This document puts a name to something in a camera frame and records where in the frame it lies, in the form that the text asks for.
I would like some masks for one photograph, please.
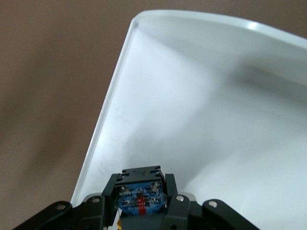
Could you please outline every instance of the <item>brown surface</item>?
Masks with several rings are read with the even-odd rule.
[[[148,9],[247,18],[307,37],[307,1],[1,1],[0,229],[70,200],[128,26]]]

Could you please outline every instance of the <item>curved white edge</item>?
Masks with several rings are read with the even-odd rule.
[[[138,22],[143,19],[144,17],[156,17],[156,16],[162,16],[162,17],[180,17],[180,18],[187,18],[187,19],[195,19],[195,20],[202,20],[202,21],[208,21],[208,22],[214,22],[214,23],[221,23],[226,24],[230,26],[245,28],[248,30],[255,31],[257,33],[273,37],[275,39],[278,39],[280,41],[292,44],[294,46],[303,48],[307,50],[307,39],[299,37],[297,35],[282,31],[280,29],[276,29],[274,27],[264,25],[258,22],[254,22],[247,19],[237,18],[233,16],[226,16],[226,15],[219,15],[219,14],[213,14],[213,13],[205,13],[205,12],[197,12],[197,11],[181,11],[181,10],[150,10],[150,11],[143,11],[139,14],[137,14],[131,21],[131,24],[128,29],[128,33],[126,35],[123,48],[120,52],[118,62],[116,64],[110,86],[107,90],[106,97],[100,112],[100,115],[98,117],[97,124],[94,129],[93,137],[91,139],[88,151],[86,153],[86,156],[84,158],[84,162],[82,165],[81,172],[79,174],[79,178],[75,187],[75,190],[73,192],[71,203],[75,207],[78,205],[79,200],[79,191],[82,188],[84,184],[84,179],[87,175],[87,171],[89,169],[91,160],[93,155],[91,154],[97,144],[98,137],[101,133],[103,123],[105,120],[105,115],[107,114],[109,102],[111,101],[111,98],[113,96],[113,89],[118,81],[118,76],[121,71],[121,66],[125,58],[126,51],[129,47],[129,42],[131,39],[131,36],[133,34],[134,27],[138,24]]]

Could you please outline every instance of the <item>white tray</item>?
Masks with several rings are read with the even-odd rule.
[[[151,165],[260,229],[306,229],[307,40],[209,13],[137,15],[71,202]]]

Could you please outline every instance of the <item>silver screw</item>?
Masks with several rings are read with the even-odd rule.
[[[63,205],[63,204],[59,204],[56,207],[57,210],[63,210],[64,208],[66,208],[66,205]]]
[[[182,202],[182,201],[184,201],[184,197],[181,196],[181,195],[178,195],[178,196],[176,197],[176,200]]]
[[[209,201],[209,206],[211,206],[211,207],[217,207],[217,203],[215,202],[215,201],[213,201],[213,200],[211,200],[211,201]]]
[[[92,200],[92,203],[98,203],[99,201],[100,201],[100,198],[95,197],[95,198]]]

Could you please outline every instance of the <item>white plastic bin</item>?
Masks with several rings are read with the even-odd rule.
[[[151,165],[260,229],[306,229],[307,40],[209,13],[137,15],[71,202]]]

